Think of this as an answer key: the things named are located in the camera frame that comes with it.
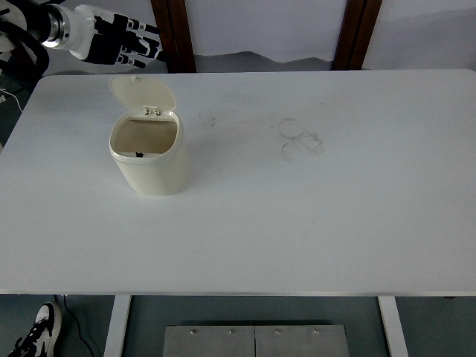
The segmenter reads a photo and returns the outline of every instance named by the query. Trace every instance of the pen marks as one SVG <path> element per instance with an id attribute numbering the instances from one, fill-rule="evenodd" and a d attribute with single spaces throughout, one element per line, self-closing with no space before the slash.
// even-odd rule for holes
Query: pen marks
<path id="1" fill-rule="evenodd" d="M 306 130 L 297 119 L 281 119 L 277 131 L 285 141 L 281 151 L 288 162 L 302 162 L 309 157 L 319 156 L 324 151 L 319 135 Z"/>

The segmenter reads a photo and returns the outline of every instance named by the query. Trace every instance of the floor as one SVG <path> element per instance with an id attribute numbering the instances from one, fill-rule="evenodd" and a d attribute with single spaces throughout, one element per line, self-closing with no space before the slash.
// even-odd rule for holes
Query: floor
<path id="1" fill-rule="evenodd" d="M 318 70 L 325 65 L 295 62 L 286 67 L 250 53 L 197 59 L 199 71 Z M 148 68 L 149 73 L 154 71 L 152 66 Z M 0 88 L 15 94 L 25 107 L 31 90 L 25 83 L 0 75 Z M 2 144 L 7 143 L 20 115 L 16 101 L 7 95 L 5 99 L 0 103 Z M 26 336 L 40 306 L 54 298 L 0 295 L 0 356 Z M 56 298 L 62 309 L 62 329 L 55 355 L 89 356 L 62 296 Z M 80 322 L 82 336 L 94 355 L 101 356 L 114 297 L 69 295 L 66 300 Z M 476 356 L 476 297 L 402 297 L 397 304 L 410 357 Z M 176 324 L 343 324 L 352 357 L 389 356 L 378 303 L 372 297 L 151 296 L 132 299 L 123 356 L 161 356 L 165 326 Z"/>

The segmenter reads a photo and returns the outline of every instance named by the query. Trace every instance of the white trash can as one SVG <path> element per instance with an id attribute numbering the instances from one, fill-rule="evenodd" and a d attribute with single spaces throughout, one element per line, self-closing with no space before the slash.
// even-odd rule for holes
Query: white trash can
<path id="1" fill-rule="evenodd" d="M 184 127 L 173 112 L 176 99 L 160 80 L 120 75 L 112 93 L 131 109 L 119 118 L 109 139 L 111 155 L 131 187 L 150 196 L 180 191 L 188 177 Z"/>

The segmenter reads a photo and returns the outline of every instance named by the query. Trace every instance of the trash can lid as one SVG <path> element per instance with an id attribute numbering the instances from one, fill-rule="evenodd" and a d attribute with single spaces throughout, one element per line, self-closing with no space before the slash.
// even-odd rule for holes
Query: trash can lid
<path id="1" fill-rule="evenodd" d="M 174 110 L 177 102 L 165 83 L 151 76 L 124 74 L 111 78 L 109 88 L 119 102 L 130 108 L 158 108 L 160 112 Z"/>

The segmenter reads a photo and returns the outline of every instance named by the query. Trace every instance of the sneaker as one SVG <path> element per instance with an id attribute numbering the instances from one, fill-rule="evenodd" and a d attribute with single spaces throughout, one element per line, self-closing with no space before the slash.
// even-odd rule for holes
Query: sneaker
<path id="1" fill-rule="evenodd" d="M 46 303 L 38 311 L 35 324 L 22 342 L 15 343 L 15 349 L 8 357 L 53 357 L 54 343 L 61 328 L 61 311 L 56 303 Z"/>

